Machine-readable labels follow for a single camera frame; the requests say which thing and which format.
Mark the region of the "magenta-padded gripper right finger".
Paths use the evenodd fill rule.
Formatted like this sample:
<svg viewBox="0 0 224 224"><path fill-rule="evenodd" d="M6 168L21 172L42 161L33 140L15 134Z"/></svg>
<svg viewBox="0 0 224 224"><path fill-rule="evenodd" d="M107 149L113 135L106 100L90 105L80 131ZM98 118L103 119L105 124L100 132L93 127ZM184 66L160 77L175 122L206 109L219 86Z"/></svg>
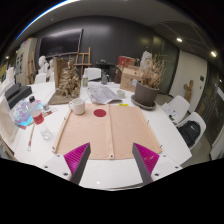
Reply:
<svg viewBox="0 0 224 224"><path fill-rule="evenodd" d="M181 170L167 155L159 155L140 144L133 144L132 153L144 185Z"/></svg>

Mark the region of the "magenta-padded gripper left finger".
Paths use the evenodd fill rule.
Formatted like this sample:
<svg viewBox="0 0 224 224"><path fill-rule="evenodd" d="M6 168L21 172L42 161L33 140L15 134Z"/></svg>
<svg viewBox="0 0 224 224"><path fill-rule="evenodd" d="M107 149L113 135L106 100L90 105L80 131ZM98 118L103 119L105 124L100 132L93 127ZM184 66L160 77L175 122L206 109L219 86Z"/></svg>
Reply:
<svg viewBox="0 0 224 224"><path fill-rule="evenodd" d="M56 154L42 168L76 185L81 181L86 163L91 153L89 143L85 143L65 155Z"/></svg>

